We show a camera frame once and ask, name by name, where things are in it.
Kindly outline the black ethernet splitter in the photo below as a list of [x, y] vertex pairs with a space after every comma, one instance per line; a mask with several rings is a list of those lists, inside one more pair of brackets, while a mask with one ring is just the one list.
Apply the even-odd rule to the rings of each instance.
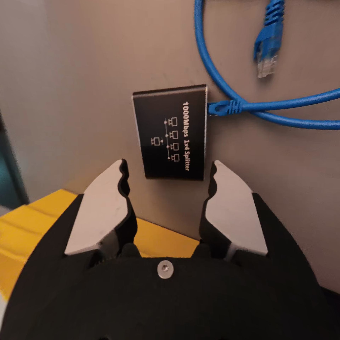
[[132, 94], [147, 179], [204, 180], [207, 94], [206, 84]]

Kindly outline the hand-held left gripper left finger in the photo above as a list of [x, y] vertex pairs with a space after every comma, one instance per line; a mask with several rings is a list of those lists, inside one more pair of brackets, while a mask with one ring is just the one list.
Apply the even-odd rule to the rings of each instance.
[[129, 199], [129, 169], [119, 159], [84, 191], [65, 254], [99, 250], [103, 256], [119, 256], [134, 242], [137, 219]]

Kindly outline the yellow plastic bin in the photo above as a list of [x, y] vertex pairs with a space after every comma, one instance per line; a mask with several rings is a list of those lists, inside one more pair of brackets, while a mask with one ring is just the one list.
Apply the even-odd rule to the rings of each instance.
[[[0, 290], [8, 301], [24, 264], [38, 242], [76, 198], [58, 190], [0, 218]], [[134, 238], [142, 257], [190, 257], [198, 240], [137, 218]]]

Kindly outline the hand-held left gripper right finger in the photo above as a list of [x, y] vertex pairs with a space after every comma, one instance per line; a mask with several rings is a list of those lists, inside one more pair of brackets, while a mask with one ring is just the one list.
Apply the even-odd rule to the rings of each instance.
[[211, 166], [199, 235], [212, 258], [232, 258], [238, 250], [268, 253], [252, 189], [219, 160]]

